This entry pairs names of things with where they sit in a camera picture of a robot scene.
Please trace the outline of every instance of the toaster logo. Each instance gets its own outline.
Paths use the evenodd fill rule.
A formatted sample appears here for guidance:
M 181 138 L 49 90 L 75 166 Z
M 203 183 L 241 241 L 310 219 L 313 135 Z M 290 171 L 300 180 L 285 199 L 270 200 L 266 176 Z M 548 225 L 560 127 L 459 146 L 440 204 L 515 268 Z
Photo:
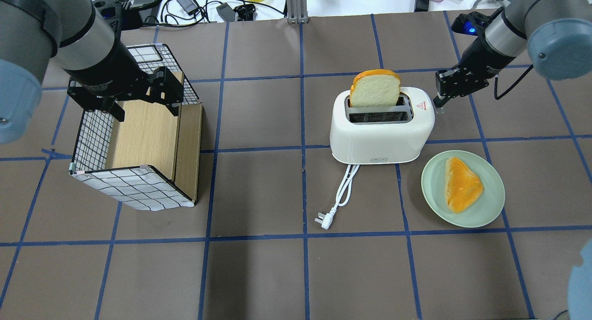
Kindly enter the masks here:
M 423 101 L 422 103 L 419 103 L 417 105 L 417 107 L 419 107 L 420 109 L 423 109 L 424 111 L 427 111 L 427 105 L 426 105 L 425 101 Z

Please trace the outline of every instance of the tile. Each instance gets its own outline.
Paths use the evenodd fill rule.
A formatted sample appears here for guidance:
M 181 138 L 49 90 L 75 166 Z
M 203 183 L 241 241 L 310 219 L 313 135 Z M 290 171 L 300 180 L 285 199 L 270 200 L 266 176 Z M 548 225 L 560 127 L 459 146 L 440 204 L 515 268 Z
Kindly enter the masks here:
M 489 15 L 493 14 L 495 9 L 479 9 L 477 11 L 489 16 Z M 448 15 L 448 21 L 450 22 L 450 25 L 452 25 L 452 23 L 454 23 L 454 19 L 456 19 L 459 14 L 468 14 L 470 12 L 471 12 L 471 10 L 460 10 L 460 11 L 454 10 L 454 11 L 446 12 L 446 14 Z M 463 55 L 463 52 L 469 47 L 470 44 L 472 44 L 472 42 L 476 38 L 475 36 L 468 36 L 467 34 L 460 34 L 460 33 L 453 33 L 453 34 L 454 34 L 454 39 L 456 40 L 456 45 L 458 47 L 458 52 L 461 53 L 461 55 Z M 514 59 L 512 62 L 510 62 L 510 65 L 531 65 L 531 64 L 532 64 L 532 61 L 530 60 L 530 57 L 528 56 L 527 50 L 522 52 L 522 54 L 518 55 L 518 57 L 516 57 L 516 59 Z
M 44 167 L 44 160 L 0 162 L 0 242 L 17 242 L 21 238 Z
M 60 154 L 72 155 L 78 138 L 78 129 L 82 118 L 82 107 L 68 97 L 68 105 L 55 138 L 53 148 Z
M 20 139 L 0 146 L 0 157 L 44 156 L 41 149 L 51 147 L 51 139 L 56 131 L 65 99 L 66 90 L 43 91 L 27 131 Z
M 45 77 L 43 78 L 42 87 L 43 88 L 65 88 L 68 86 L 68 81 L 70 80 L 70 75 L 66 74 L 63 69 L 57 65 L 57 61 L 55 59 L 49 59 L 49 64 L 47 65 L 47 71 L 45 72 Z
M 499 93 L 523 72 L 521 68 L 501 72 Z M 483 133 L 488 138 L 569 135 L 549 86 L 534 71 L 501 100 L 493 97 L 493 80 L 473 97 Z
M 573 132 L 576 135 L 592 134 L 592 124 L 590 124 L 592 74 L 575 80 L 554 80 L 552 84 Z
M 420 88 L 430 98 L 436 91 L 435 72 L 400 73 L 401 85 Z M 429 140 L 478 139 L 479 130 L 468 97 L 457 97 L 444 106 L 444 113 L 436 113 L 436 122 Z
M 380 67 L 370 16 L 313 17 L 302 26 L 304 73 L 362 72 Z
M 300 32 L 286 19 L 230 23 L 226 78 L 300 74 Z
M 423 147 L 419 158 L 406 164 L 401 164 L 401 192 L 403 194 L 403 206 L 411 231 L 424 230 L 453 230 L 462 229 L 441 219 L 430 206 L 427 205 L 421 192 L 421 172 L 428 160 L 435 155 L 448 150 L 464 150 L 485 158 L 483 145 L 474 143 L 445 143 L 427 144 Z M 501 216 L 483 228 L 503 228 L 504 222 Z
M 171 48 L 189 80 L 220 78 L 224 53 L 225 23 L 207 23 L 188 29 L 158 30 L 157 42 Z
M 302 151 L 218 154 L 211 236 L 302 233 Z
M 196 319 L 202 242 L 115 245 L 100 319 Z
M 535 316 L 552 319 L 567 309 L 571 268 L 592 231 L 514 232 L 514 244 Z
M 351 184 L 349 202 L 338 208 L 329 230 L 315 222 L 318 213 L 335 205 L 335 195 L 347 165 L 335 160 L 331 149 L 306 151 L 306 207 L 308 233 L 402 231 L 397 172 L 392 164 L 360 166 Z
M 0 247 L 0 284 L 2 284 L 2 287 L 4 287 L 16 250 L 16 247 Z
M 304 79 L 304 131 L 307 145 L 329 145 L 335 98 L 352 86 L 354 76 Z
M 442 12 L 380 14 L 374 18 L 386 69 L 450 68 L 457 63 Z
M 526 319 L 506 234 L 412 236 L 424 320 Z
M 592 224 L 592 185 L 571 139 L 488 143 L 511 227 Z
M 142 27 L 137 30 L 121 32 L 121 42 L 125 46 L 152 44 L 154 42 L 154 27 Z
M 302 264 L 301 239 L 211 243 L 203 318 L 304 319 Z
M 300 146 L 300 119 L 300 80 L 226 82 L 219 147 Z
M 72 178 L 70 160 L 47 168 L 25 241 L 109 240 L 117 201 Z
M 417 318 L 404 236 L 310 238 L 308 272 L 312 320 Z
M 201 150 L 212 150 L 216 144 L 218 123 L 218 103 L 220 102 L 220 83 L 191 84 L 197 93 L 203 111 L 201 114 Z
M 592 167 L 592 138 L 578 139 L 578 143 L 580 144 L 582 154 L 584 154 L 584 158 L 588 163 L 588 168 Z
M 109 246 L 25 246 L 0 310 L 2 320 L 91 320 Z
M 201 154 L 199 157 L 198 196 L 195 207 L 151 212 L 123 206 L 117 224 L 116 238 L 130 240 L 205 236 L 213 158 L 213 154 Z

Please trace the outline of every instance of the white power cord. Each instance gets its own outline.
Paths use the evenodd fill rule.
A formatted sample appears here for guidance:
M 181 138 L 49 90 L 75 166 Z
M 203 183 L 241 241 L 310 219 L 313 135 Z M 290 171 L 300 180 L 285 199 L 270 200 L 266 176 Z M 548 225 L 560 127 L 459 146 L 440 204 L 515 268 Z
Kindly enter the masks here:
M 343 207 L 349 201 L 349 196 L 352 193 L 351 188 L 352 188 L 353 176 L 356 175 L 356 172 L 358 172 L 359 168 L 360 168 L 359 164 L 348 164 L 347 165 L 347 170 L 345 171 L 345 175 L 343 175 L 343 179 L 341 181 L 341 184 L 339 184 L 339 188 L 337 189 L 337 195 L 335 196 L 335 205 L 331 208 L 331 210 L 328 213 L 326 213 L 326 214 L 319 213 L 319 217 L 314 219 L 314 221 L 319 223 L 323 229 L 327 230 L 331 226 L 331 223 L 333 222 L 333 216 L 337 212 L 337 208 Z M 347 196 L 345 197 L 345 200 L 343 200 L 343 202 L 340 202 L 341 198 L 343 197 L 343 194 L 345 194 L 346 189 L 347 189 Z

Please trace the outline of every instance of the plate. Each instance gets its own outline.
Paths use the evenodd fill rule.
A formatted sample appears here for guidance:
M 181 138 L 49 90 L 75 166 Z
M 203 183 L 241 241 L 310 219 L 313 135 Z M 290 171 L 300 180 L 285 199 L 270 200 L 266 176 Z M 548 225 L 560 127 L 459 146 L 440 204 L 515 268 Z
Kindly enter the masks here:
M 453 213 L 446 205 L 446 160 L 460 158 L 483 183 L 481 197 L 467 210 Z M 500 175 L 480 156 L 462 150 L 450 150 L 435 155 L 421 173 L 421 191 L 430 208 L 444 221 L 463 228 L 479 228 L 493 222 L 500 215 L 506 201 L 506 190 Z

